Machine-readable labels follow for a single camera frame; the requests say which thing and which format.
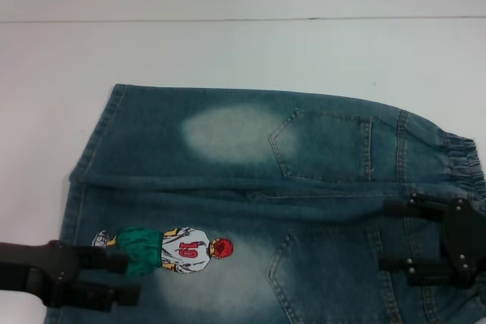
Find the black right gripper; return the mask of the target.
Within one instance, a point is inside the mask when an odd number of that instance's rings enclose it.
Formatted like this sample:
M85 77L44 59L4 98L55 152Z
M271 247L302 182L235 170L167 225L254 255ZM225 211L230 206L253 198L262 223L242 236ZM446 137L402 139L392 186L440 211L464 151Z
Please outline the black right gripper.
M380 271L406 276L410 286L470 288L485 273L485 215L465 199L449 201L412 193L407 201L385 200L383 214L392 218L419 218L440 222L441 244L446 258L403 258L386 253L377 255Z

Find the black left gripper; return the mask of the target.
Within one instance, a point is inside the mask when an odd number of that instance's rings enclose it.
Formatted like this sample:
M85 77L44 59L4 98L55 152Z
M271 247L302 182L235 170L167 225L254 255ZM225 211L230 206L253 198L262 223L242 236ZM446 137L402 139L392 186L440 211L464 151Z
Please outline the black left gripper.
M128 268L124 253L108 253L101 247L75 247L61 241L40 246L1 244L1 289L38 297L46 307L60 307L62 295L80 269L101 269L123 275ZM140 285L110 286L94 282L75 284L75 306L110 311L114 304L136 307Z

